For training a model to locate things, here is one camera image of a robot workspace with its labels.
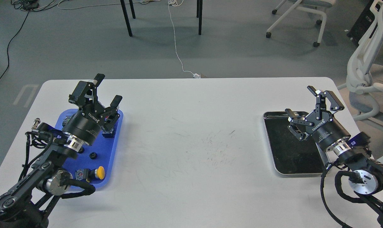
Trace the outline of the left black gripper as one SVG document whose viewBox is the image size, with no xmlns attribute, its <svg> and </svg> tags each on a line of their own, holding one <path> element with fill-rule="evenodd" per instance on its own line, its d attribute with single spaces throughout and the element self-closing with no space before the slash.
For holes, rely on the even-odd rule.
<svg viewBox="0 0 383 228">
<path fill-rule="evenodd" d="M 68 102 L 77 105 L 79 109 L 62 130 L 85 141 L 88 145 L 92 145 L 102 131 L 107 116 L 114 116 L 116 121 L 120 117 L 118 109 L 122 100 L 121 95 L 115 95 L 107 108 L 98 101 L 97 87 L 104 78 L 104 74 L 98 73 L 92 82 L 78 82 L 68 98 Z"/>
</svg>

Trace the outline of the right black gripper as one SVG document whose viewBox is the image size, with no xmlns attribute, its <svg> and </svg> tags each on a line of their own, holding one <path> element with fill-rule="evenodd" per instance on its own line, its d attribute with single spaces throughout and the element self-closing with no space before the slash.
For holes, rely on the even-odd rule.
<svg viewBox="0 0 383 228">
<path fill-rule="evenodd" d="M 313 86 L 307 89 L 317 98 L 313 112 L 307 115 L 305 111 L 285 109 L 288 115 L 290 132 L 299 140 L 311 137 L 323 151 L 332 151 L 339 143 L 349 140 L 349 132 L 334 119 L 333 114 L 344 110 L 344 105 L 333 91 L 316 90 Z M 330 101 L 327 110 L 326 99 Z"/>
</svg>

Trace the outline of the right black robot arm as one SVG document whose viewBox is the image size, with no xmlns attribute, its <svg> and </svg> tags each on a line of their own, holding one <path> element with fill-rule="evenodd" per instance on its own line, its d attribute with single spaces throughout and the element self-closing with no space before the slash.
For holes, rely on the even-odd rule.
<svg viewBox="0 0 383 228">
<path fill-rule="evenodd" d="M 338 157 L 335 162 L 327 163 L 321 175 L 320 192 L 327 212 L 343 228 L 349 227 L 331 212 L 324 198 L 324 179 L 332 167 L 337 167 L 338 195 L 352 203 L 367 204 L 378 214 L 377 221 L 383 228 L 383 202 L 374 197 L 383 190 L 383 164 L 371 158 L 370 137 L 364 132 L 351 137 L 334 118 L 334 113 L 344 109 L 334 92 L 316 90 L 312 86 L 307 89 L 316 97 L 315 109 L 305 117 L 297 117 L 290 109 L 285 111 L 288 129 L 298 140 L 311 137 L 322 151 L 333 151 Z"/>
</svg>

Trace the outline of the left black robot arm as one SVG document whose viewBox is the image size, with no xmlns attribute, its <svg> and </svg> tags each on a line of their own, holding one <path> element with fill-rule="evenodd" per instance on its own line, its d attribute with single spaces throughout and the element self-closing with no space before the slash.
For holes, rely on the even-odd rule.
<svg viewBox="0 0 383 228">
<path fill-rule="evenodd" d="M 23 170 L 18 182 L 0 196 L 0 228 L 47 228 L 59 199 L 95 192 L 92 184 L 74 179 L 63 164 L 67 158 L 77 158 L 83 145 L 91 146 L 101 131 L 111 130 L 120 117 L 122 96 L 116 95 L 109 107 L 98 101 L 97 89 L 104 78 L 99 73 L 92 82 L 78 82 L 68 99 L 78 111 L 61 130 L 36 120 L 25 133 Z"/>
</svg>

